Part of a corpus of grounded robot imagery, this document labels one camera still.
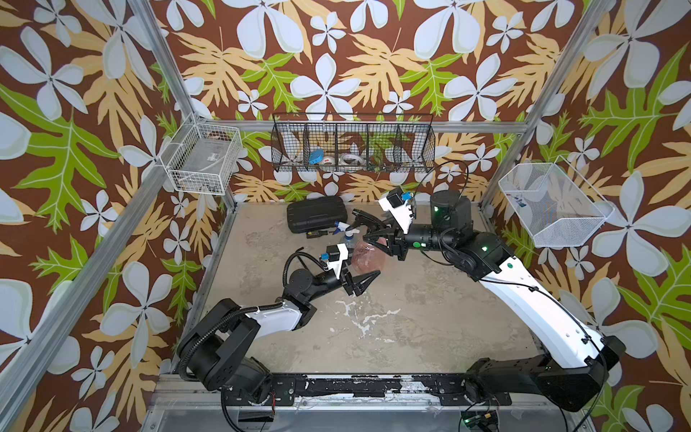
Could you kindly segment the blue white spray nozzle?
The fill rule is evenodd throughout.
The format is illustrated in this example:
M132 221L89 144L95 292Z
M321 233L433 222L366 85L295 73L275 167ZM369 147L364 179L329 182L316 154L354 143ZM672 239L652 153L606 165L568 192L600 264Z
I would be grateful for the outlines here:
M334 235L342 234L343 235L342 240L344 242L351 241L359 233L360 233L360 230L358 228L353 228L345 222L338 222L336 224L336 230L334 230L334 232L333 232Z

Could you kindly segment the clear red spray bottle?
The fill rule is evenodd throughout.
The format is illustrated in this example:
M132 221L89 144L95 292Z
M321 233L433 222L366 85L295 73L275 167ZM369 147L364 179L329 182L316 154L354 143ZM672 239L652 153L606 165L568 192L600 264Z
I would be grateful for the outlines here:
M360 240L354 248L352 265L354 270L360 274L381 271L386 264L387 257L379 248Z

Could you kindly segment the clear blue spray bottle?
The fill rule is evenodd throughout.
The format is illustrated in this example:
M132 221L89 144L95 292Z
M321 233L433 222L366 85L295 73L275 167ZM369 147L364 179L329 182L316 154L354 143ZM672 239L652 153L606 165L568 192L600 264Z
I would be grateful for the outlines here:
M349 250L353 251L356 249L356 246L358 244L358 238L356 237L356 234L352 232L346 232L343 236L342 242Z

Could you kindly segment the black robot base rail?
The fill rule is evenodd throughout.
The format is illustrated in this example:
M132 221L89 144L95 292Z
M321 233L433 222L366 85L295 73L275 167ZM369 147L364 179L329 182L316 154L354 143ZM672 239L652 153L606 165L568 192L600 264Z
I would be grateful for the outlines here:
M253 392L230 385L221 391L221 402L227 407L296 407L303 399L338 395L358 401L429 396L442 406L511 403L507 393L490 396L466 374L271 374Z

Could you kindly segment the black spray nozzle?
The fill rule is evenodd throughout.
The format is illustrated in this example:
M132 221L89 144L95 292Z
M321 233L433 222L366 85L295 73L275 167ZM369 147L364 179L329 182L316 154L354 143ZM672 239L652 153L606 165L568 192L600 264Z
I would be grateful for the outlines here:
M361 226L365 226L367 232L370 233L388 228L388 225L385 223L385 221L382 221L378 217L368 212L354 209L352 214L354 215L354 221L349 226L351 229L359 229Z

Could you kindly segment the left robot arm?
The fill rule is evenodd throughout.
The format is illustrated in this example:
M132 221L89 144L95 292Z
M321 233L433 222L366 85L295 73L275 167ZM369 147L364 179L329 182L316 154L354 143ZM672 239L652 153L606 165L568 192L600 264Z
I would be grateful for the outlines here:
M247 356L250 347L259 338L304 328L317 312L314 300L339 288L360 296L381 275L380 270L353 275L349 263L343 244L329 247L321 257L296 250L284 264L282 295L258 306L219 301L179 343L176 373L208 391L237 391L253 402L266 398L272 374Z

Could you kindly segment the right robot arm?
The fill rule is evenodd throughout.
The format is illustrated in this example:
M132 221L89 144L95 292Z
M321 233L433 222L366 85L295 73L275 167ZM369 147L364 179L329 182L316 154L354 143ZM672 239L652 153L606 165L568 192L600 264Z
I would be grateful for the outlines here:
M367 229L365 242L400 261L410 250L440 253L444 265L466 273L505 302L545 348L530 358L476 361L465 374L466 398L480 403L499 393L536 394L569 412L596 404L624 354L624 343L590 329L568 311L499 236L475 230L471 201L461 192L432 194L428 224L415 221L414 201L414 194L397 187L378 202L383 218L354 211L356 224Z

